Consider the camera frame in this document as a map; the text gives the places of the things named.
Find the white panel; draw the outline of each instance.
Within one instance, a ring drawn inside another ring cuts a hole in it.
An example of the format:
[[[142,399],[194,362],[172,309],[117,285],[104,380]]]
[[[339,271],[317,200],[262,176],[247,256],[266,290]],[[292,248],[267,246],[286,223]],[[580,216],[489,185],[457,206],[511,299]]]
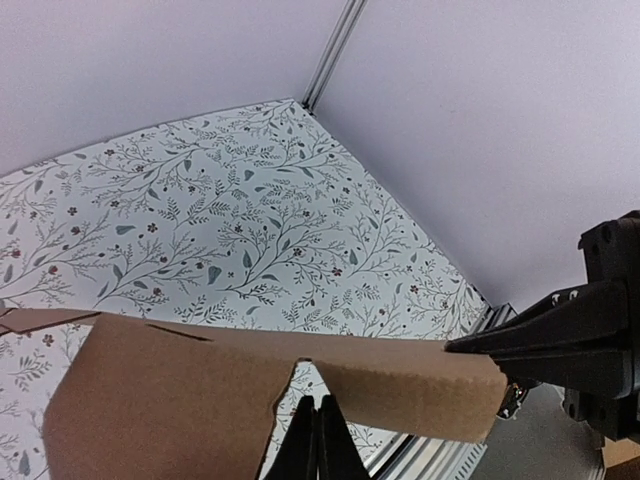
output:
[[[640,4],[369,2],[323,124],[489,301],[584,281],[579,234],[640,207]]]
[[[162,121],[300,98],[344,0],[0,7],[0,173]]]

